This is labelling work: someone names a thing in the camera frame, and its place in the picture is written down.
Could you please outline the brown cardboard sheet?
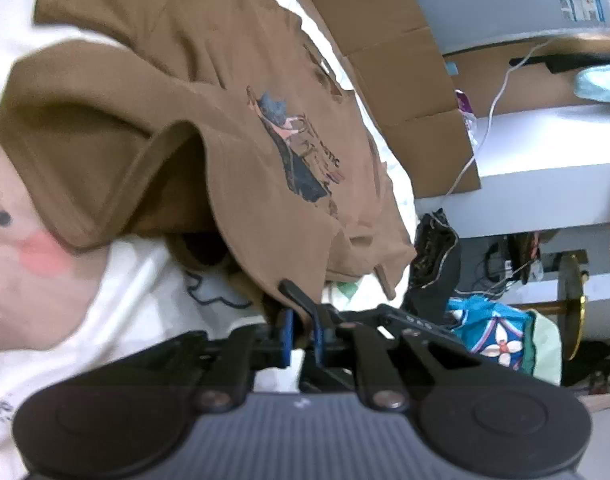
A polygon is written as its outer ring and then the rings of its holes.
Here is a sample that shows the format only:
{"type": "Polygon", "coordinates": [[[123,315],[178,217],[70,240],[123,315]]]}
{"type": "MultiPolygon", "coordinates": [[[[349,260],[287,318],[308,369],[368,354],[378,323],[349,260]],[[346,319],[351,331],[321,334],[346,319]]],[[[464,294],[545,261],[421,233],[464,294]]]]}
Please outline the brown cardboard sheet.
{"type": "Polygon", "coordinates": [[[480,188],[473,149],[416,0],[299,0],[326,35],[416,197],[480,188]]]}

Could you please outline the teal cartoon print blanket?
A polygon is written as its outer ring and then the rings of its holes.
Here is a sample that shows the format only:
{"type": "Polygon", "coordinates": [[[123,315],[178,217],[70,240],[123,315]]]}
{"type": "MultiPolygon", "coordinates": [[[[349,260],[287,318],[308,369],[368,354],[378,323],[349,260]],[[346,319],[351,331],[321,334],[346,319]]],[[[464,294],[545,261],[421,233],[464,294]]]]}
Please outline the teal cartoon print blanket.
{"type": "Polygon", "coordinates": [[[483,296],[451,298],[450,330],[487,361],[558,386],[562,378],[559,327],[535,310],[522,311],[483,296]]]}

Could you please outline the black folded garment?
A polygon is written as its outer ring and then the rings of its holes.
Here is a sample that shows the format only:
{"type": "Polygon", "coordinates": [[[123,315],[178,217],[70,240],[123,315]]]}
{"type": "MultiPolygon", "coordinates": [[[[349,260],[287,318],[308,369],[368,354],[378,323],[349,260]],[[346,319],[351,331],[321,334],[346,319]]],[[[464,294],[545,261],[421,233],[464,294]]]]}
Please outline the black folded garment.
{"type": "Polygon", "coordinates": [[[461,240],[442,209],[424,214],[416,228],[416,258],[401,307],[425,321],[446,324],[448,301],[461,273],[461,240]]]}

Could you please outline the purple detergent bag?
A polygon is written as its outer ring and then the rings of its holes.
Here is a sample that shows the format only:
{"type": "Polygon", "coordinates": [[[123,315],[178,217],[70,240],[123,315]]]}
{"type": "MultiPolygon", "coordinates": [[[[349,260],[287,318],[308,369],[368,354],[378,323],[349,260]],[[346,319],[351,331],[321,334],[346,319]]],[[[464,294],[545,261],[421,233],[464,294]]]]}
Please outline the purple detergent bag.
{"type": "Polygon", "coordinates": [[[476,131],[477,118],[474,115],[472,105],[468,96],[461,90],[456,90],[458,109],[463,117],[466,130],[469,134],[474,134],[476,131]]]}

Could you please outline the cream bear print bedsheet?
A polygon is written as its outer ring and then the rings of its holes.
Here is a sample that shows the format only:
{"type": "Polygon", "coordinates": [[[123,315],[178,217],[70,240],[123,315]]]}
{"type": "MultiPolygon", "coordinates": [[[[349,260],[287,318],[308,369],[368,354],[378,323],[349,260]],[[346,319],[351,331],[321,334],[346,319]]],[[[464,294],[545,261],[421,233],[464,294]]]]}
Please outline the cream bear print bedsheet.
{"type": "MultiPolygon", "coordinates": [[[[34,19],[36,0],[0,0],[0,100],[14,64],[67,41],[103,42],[34,19]]],[[[187,266],[162,236],[66,245],[43,222],[0,145],[0,479],[26,472],[12,420],[34,392],[186,330],[212,338],[277,314],[230,256],[187,266]]]]}

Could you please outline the brown printed t-shirt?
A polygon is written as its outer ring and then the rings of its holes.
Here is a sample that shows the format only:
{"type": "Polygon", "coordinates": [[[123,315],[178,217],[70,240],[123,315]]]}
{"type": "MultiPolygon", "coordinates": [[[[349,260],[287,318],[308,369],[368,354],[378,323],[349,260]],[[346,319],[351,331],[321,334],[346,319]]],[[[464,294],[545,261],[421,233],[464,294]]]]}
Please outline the brown printed t-shirt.
{"type": "Polygon", "coordinates": [[[232,257],[269,296],[374,275],[414,249],[352,93],[276,0],[36,0],[67,41],[17,61],[0,145],[43,222],[90,249],[162,236],[187,266],[232,257]]]}

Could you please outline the gold round side table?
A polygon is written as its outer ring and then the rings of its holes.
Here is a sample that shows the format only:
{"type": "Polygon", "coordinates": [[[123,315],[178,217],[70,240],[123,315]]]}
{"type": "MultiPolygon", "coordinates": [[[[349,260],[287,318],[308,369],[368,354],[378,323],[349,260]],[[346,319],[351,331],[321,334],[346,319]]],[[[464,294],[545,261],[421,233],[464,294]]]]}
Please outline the gold round side table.
{"type": "Polygon", "coordinates": [[[574,359],[582,341],[588,302],[584,285],[585,279],[576,255],[567,252],[560,259],[555,300],[513,305],[518,310],[535,310],[544,316],[556,317],[564,361],[574,359]]]}

